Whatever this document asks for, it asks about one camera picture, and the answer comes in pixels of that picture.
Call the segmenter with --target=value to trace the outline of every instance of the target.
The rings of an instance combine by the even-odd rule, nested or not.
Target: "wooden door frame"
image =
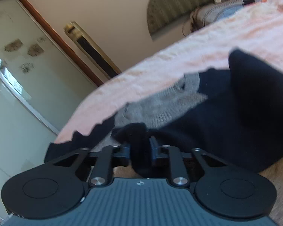
[[[97,86],[103,81],[84,63],[83,60],[67,45],[67,43],[55,32],[45,19],[35,10],[28,0],[19,0],[38,24],[57,43],[57,45],[72,59],[72,61],[92,80]]]

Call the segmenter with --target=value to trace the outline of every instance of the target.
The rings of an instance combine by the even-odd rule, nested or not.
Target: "gray fabric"
[[[148,128],[159,128],[184,115],[207,99],[198,93],[199,74],[185,74],[171,87],[143,100],[128,103],[115,115],[115,127],[130,123],[145,123]],[[93,149],[100,151],[104,146],[117,142],[110,138],[111,132]]]

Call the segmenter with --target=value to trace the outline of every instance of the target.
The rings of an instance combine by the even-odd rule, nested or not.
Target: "bed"
[[[88,135],[94,125],[125,103],[140,100],[172,85],[185,72],[228,68],[228,54],[239,47],[283,73],[283,0],[268,0],[239,10],[156,53],[92,92],[64,126],[56,143],[71,140],[74,131]],[[271,218],[283,226],[283,158],[261,172],[275,185],[278,198]],[[137,176],[116,168],[115,176]]]

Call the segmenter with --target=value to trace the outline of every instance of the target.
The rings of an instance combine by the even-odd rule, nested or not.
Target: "ribbed surface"
[[[188,190],[173,188],[165,179],[116,178],[108,187],[91,190],[79,207],[58,218],[37,221],[12,216],[4,224],[4,226],[45,225],[275,226],[276,224],[268,217],[247,222],[218,218],[202,209]]]

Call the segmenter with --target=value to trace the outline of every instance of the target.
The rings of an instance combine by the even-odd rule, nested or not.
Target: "crosshair logo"
[[[142,185],[144,185],[145,183],[144,183],[143,181],[138,181],[136,184],[137,184],[138,186],[142,186]]]

